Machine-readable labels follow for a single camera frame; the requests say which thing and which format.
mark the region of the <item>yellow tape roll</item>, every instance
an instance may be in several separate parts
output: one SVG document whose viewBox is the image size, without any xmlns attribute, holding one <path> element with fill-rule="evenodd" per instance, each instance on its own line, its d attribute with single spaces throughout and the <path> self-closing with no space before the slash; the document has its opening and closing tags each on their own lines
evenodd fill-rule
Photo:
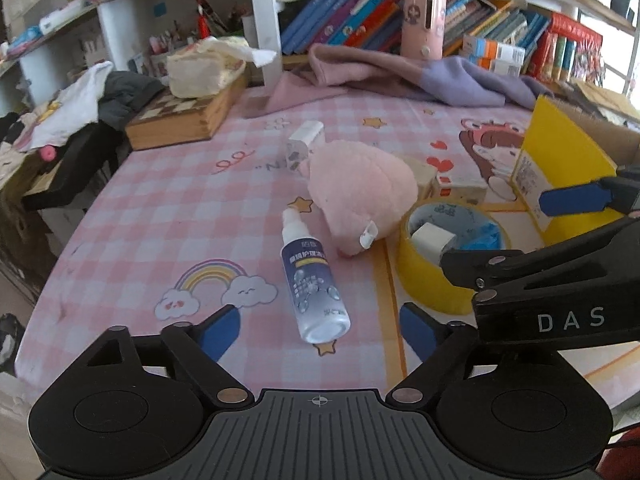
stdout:
<svg viewBox="0 0 640 480">
<path fill-rule="evenodd" d="M 475 222 L 494 222 L 500 228 L 504 248 L 509 248 L 511 243 L 507 233 L 494 218 L 483 212 L 480 208 L 468 204 L 452 201 L 445 202 L 438 199 L 423 200 L 416 203 L 404 218 L 402 218 L 400 223 L 400 242 L 396 256 L 396 269 L 404 290 L 414 298 L 414 300 L 419 301 L 426 307 L 437 310 L 438 312 L 443 312 L 444 314 L 464 316 L 465 314 L 471 313 L 471 298 L 474 292 L 469 288 L 451 285 L 449 280 L 445 278 L 442 269 L 420 256 L 414 244 L 411 242 L 411 234 L 413 234 L 415 229 L 413 229 L 413 232 L 411 231 L 410 219 L 418 208 L 430 204 L 436 207 L 443 205 L 444 208 L 442 208 L 441 213 L 448 216 L 452 216 L 452 212 L 454 216 L 457 212 L 464 211 L 464 214 L 468 215 L 469 218 Z M 454 234 L 460 234 L 460 232 L 456 232 L 456 229 L 450 229 L 446 224 L 443 225 L 442 222 L 433 223 L 440 224 L 439 227 L 447 229 Z"/>
</svg>

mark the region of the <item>orange star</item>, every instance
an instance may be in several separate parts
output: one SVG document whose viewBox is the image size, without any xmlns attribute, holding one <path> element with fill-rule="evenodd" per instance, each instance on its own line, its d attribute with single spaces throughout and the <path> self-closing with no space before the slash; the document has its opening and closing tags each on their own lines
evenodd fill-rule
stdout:
<svg viewBox="0 0 640 480">
<path fill-rule="evenodd" d="M 371 126 L 372 128 L 379 130 L 382 126 L 386 126 L 386 123 L 379 117 L 367 117 L 362 120 L 362 126 Z"/>
<path fill-rule="evenodd" d="M 330 343 L 320 343 L 318 345 L 314 345 L 316 350 L 318 350 L 318 355 L 322 357 L 325 354 L 335 354 L 335 339 Z"/>
<path fill-rule="evenodd" d="M 299 196 L 287 205 L 295 207 L 300 213 L 311 213 L 311 205 L 313 202 L 313 200 L 307 200 L 306 198 Z"/>
</svg>

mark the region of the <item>bottle label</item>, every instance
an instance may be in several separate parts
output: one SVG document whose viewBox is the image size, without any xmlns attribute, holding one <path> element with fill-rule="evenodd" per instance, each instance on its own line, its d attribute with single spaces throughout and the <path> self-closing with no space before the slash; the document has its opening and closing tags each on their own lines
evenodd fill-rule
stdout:
<svg viewBox="0 0 640 480">
<path fill-rule="evenodd" d="M 282 248 L 282 262 L 296 315 L 346 316 L 322 244 L 299 238 Z"/>
</svg>

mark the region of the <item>chessboard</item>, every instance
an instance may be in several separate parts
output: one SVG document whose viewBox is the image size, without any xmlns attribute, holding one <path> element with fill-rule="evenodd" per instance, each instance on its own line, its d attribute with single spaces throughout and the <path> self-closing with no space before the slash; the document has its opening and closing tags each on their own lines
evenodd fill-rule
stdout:
<svg viewBox="0 0 640 480">
<path fill-rule="evenodd" d="M 210 139 L 226 118 L 232 105 L 246 88 L 242 74 L 213 96 L 180 99 L 167 89 L 151 101 L 127 124 L 126 132 L 134 150 Z"/>
</svg>

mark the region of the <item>smiling cloud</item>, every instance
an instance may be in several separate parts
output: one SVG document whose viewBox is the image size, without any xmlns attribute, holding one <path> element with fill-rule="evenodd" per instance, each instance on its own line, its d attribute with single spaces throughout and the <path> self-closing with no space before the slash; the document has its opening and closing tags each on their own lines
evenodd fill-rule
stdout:
<svg viewBox="0 0 640 480">
<path fill-rule="evenodd" d="M 164 321 L 170 317 L 191 316 L 200 308 L 200 302 L 188 290 L 172 288 L 165 292 L 162 300 L 156 305 L 156 317 Z"/>
<path fill-rule="evenodd" d="M 238 276 L 222 295 L 222 304 L 232 304 L 236 308 L 254 306 L 271 303 L 277 295 L 278 289 L 260 276 Z"/>
</svg>

